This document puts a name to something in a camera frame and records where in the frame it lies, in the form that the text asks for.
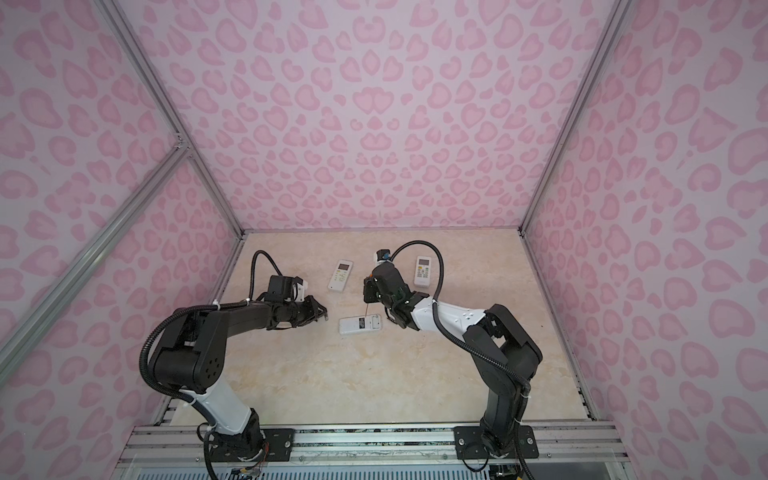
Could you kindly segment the red white remote control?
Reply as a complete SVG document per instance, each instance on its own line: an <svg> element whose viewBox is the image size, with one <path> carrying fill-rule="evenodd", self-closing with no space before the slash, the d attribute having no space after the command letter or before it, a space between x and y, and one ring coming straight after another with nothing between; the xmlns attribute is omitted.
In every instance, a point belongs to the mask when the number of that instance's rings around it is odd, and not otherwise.
<svg viewBox="0 0 768 480"><path fill-rule="evenodd" d="M382 321L378 314L348 317L339 320L339 334L341 336L373 333L381 329Z"/></svg>

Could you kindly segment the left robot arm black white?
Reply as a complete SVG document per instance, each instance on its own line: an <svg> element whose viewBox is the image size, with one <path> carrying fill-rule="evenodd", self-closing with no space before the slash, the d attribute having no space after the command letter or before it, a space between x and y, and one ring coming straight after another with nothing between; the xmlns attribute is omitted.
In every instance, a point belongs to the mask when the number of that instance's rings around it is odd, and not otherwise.
<svg viewBox="0 0 768 480"><path fill-rule="evenodd" d="M139 373L154 391L193 407L207 463L214 458L263 461L269 443L258 413L223 378L228 340L250 331L290 330L325 319L328 310L299 277L274 275L256 298L175 310L141 347Z"/></svg>

